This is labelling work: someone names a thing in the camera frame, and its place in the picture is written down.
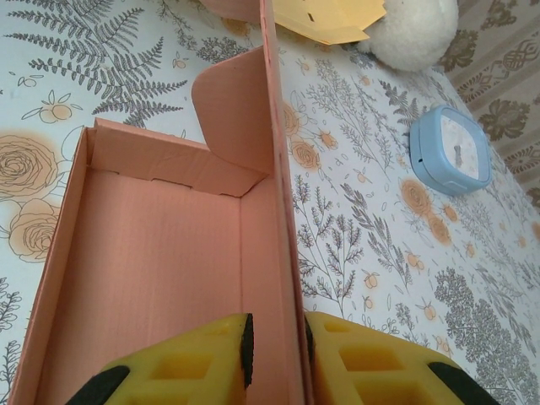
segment cardboard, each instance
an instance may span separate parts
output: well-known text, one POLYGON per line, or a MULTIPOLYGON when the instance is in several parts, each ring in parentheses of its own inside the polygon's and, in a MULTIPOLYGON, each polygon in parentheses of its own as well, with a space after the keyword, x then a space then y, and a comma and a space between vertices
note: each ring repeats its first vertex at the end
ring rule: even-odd
POLYGON ((273 0, 276 23, 326 45, 367 40, 384 0, 273 0))
POLYGON ((247 403, 312 403, 272 5, 204 3, 261 15, 264 47, 197 78, 208 146, 83 130, 10 404, 65 403, 109 361, 235 312, 255 322, 247 403))

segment clock face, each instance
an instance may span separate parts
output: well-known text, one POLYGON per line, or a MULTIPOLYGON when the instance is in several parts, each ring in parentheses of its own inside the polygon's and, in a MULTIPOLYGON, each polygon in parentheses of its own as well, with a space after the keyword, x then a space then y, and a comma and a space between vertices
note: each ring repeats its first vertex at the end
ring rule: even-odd
POLYGON ((441 116, 440 133, 446 158, 451 165, 465 176, 478 179, 478 152, 468 130, 449 117, 441 116))

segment tablecloth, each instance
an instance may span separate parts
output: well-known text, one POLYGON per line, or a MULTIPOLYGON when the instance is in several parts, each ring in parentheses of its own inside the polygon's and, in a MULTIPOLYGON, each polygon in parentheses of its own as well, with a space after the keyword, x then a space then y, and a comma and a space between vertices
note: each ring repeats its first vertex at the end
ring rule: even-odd
MULTIPOLYGON (((11 0, 0 27, 5 403, 81 127, 101 116, 204 142, 194 78, 262 40, 194 0, 11 0)), ((278 37, 305 308, 441 351, 503 404, 538 404, 540 218, 495 153, 491 185, 464 197, 411 169, 411 123, 433 105, 467 112, 444 74, 278 37)))

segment patterned wallpaper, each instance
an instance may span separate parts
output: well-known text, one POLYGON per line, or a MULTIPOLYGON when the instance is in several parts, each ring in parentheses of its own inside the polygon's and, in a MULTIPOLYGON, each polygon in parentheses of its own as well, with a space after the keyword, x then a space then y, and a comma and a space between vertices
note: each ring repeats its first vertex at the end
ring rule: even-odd
POLYGON ((540 0, 459 3, 459 30, 441 63, 540 210, 540 0))

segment yellow cardboard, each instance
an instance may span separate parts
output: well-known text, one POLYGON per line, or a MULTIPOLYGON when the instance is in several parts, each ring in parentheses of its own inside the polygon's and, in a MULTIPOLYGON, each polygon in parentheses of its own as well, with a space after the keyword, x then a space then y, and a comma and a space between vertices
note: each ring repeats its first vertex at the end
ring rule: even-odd
POLYGON ((386 14, 384 0, 273 0, 276 23, 326 45, 369 38, 364 30, 386 14))

